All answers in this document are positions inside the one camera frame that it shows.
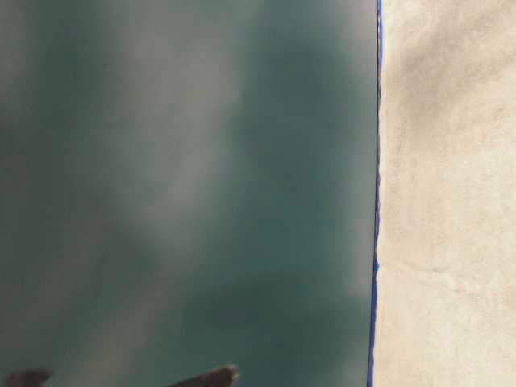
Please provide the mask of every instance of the blue tile edge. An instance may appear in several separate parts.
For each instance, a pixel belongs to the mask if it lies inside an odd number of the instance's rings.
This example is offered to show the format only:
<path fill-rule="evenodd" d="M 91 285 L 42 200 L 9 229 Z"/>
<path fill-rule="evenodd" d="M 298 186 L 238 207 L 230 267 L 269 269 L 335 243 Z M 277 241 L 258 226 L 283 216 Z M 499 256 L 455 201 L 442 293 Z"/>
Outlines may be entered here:
<path fill-rule="evenodd" d="M 369 358 L 368 358 L 368 379 L 367 387 L 372 387 L 372 376 L 374 372 L 374 341 L 375 327 L 377 323 L 377 273 L 379 269 L 377 259 L 378 231 L 380 230 L 380 125 L 379 109 L 381 101 L 381 64 L 383 60 L 384 32 L 382 23 L 382 0 L 377 0 L 377 184 L 375 197 L 375 227 L 374 227 L 374 250 L 372 254 L 372 292 L 371 292 L 371 322 L 369 327 Z"/>

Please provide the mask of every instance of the dark object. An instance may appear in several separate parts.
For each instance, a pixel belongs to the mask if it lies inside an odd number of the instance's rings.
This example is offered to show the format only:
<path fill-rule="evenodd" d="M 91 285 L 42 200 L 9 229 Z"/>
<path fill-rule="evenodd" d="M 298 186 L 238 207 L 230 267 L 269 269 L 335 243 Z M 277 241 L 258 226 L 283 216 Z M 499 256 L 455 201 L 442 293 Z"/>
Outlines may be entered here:
<path fill-rule="evenodd" d="M 180 381 L 168 387 L 231 387 L 239 374 L 234 365 L 225 365 L 211 372 Z"/>
<path fill-rule="evenodd" d="M 41 387 L 52 375 L 44 368 L 27 369 L 13 372 L 5 379 L 6 387 Z"/>
<path fill-rule="evenodd" d="M 11 373 L 5 380 L 6 387 L 41 387 L 52 375 L 44 368 L 28 369 Z M 231 387 L 238 377 L 234 365 L 225 365 L 197 377 L 180 381 L 168 387 Z"/>

